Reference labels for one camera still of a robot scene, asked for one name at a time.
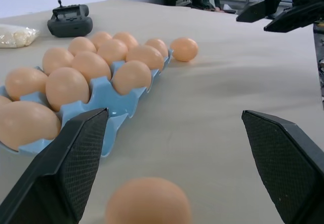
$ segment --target table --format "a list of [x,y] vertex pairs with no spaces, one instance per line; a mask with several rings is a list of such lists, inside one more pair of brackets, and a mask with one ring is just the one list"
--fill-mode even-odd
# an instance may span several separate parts
[[[105,204],[130,178],[160,176],[188,194],[194,224],[282,223],[258,175],[244,125],[244,109],[297,123],[322,144],[324,114],[312,27],[267,33],[267,20],[236,23],[229,14],[108,0],[89,4],[94,30],[131,32],[139,42],[167,44],[188,36],[198,42],[191,63],[173,61],[120,129],[111,155],[101,161],[81,224],[103,224]],[[30,47],[0,50],[0,79],[19,66],[40,65],[52,46],[66,47],[47,31],[51,12],[0,23],[39,28]],[[0,200],[30,163],[0,149]]]
[[[223,8],[224,5],[229,5],[234,10],[242,10],[245,5],[248,3],[259,2],[260,0],[220,0]],[[290,2],[280,2],[279,7],[277,9],[277,14],[280,14],[284,9],[292,6]]]

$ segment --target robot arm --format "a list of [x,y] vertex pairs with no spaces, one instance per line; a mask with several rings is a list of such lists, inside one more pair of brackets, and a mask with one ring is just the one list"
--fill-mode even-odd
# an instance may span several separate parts
[[[263,0],[248,4],[236,18],[238,22],[255,22],[274,14],[281,0]],[[289,32],[305,27],[324,17],[324,0],[293,0],[293,6],[284,10],[271,23],[264,27],[265,31]]]

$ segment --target plastic bag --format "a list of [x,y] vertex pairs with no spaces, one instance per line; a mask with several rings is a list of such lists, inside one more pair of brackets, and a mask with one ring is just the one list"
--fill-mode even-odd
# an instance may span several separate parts
[[0,48],[27,47],[39,36],[39,30],[0,24]]

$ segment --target egg tray cup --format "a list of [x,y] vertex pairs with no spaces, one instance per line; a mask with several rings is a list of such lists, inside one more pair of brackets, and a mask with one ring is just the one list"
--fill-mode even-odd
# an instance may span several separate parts
[[[163,70],[170,63],[172,52],[172,50],[169,50],[169,55],[165,58],[164,61],[165,64]],[[111,80],[113,80],[114,72],[117,71],[123,64],[125,64],[125,61],[118,61],[114,62],[110,66],[112,72]],[[128,95],[123,96],[119,95],[115,91],[107,77],[92,79],[90,82],[91,98],[88,103],[85,104],[81,101],[76,101],[70,104],[66,104],[61,106],[60,111],[56,113],[58,118],[61,120],[62,128],[68,120],[81,113],[97,108],[108,108],[109,118],[106,125],[106,131],[101,151],[101,157],[107,157],[113,148],[119,128],[127,118],[133,117],[140,97],[150,91],[153,82],[159,77],[160,74],[161,71],[159,71],[158,69],[151,70],[152,82],[149,88],[143,87],[133,89]],[[10,99],[4,86],[0,87],[0,95]],[[20,100],[37,102],[39,104],[51,108],[46,99],[46,95],[41,92],[35,92],[29,95],[22,96],[20,97]],[[20,146],[18,148],[18,151],[14,151],[8,148],[1,142],[0,147],[14,154],[34,156],[40,153],[52,141],[53,140],[39,139],[33,143]]]

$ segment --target egg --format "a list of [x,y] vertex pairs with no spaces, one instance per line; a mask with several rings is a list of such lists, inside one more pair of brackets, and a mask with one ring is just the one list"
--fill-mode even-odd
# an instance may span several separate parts
[[128,50],[138,46],[137,40],[128,32],[119,32],[112,37],[113,39],[121,40],[126,44]]
[[164,67],[164,57],[157,49],[148,45],[138,45],[131,49],[126,56],[126,62],[132,60],[141,61],[150,69],[162,70]]
[[70,43],[68,51],[73,54],[73,56],[75,56],[78,52],[83,51],[97,53],[95,45],[88,38],[83,36],[74,38]]
[[61,67],[71,67],[74,56],[65,48],[50,48],[43,56],[43,71],[49,75]]
[[173,57],[181,62],[189,62],[198,54],[198,44],[190,38],[175,39],[170,48],[173,50]]
[[14,101],[0,107],[0,141],[15,151],[39,139],[54,139],[61,122],[48,107],[31,101]]
[[157,49],[164,58],[169,55],[168,47],[161,39],[149,39],[145,45]]
[[98,50],[102,44],[106,41],[112,39],[112,36],[104,31],[97,32],[94,34],[90,41],[95,45],[96,49]]
[[79,52],[72,60],[72,68],[79,71],[88,84],[94,78],[107,77],[108,80],[111,79],[111,71],[106,61],[92,52]]
[[106,224],[191,224],[185,193],[174,183],[155,177],[132,179],[108,201]]
[[10,99],[6,98],[5,96],[0,96],[0,106],[6,105],[11,102]]
[[5,88],[14,101],[36,91],[45,93],[47,75],[36,68],[21,67],[10,71],[5,79]]
[[128,48],[125,43],[111,39],[101,45],[97,54],[110,66],[113,62],[125,60],[127,52]]
[[120,95],[127,95],[135,88],[149,88],[151,82],[152,75],[149,67],[135,60],[125,63],[114,73],[112,85]]
[[46,97],[53,110],[75,101],[89,102],[90,90],[87,80],[74,68],[53,71],[46,82]]

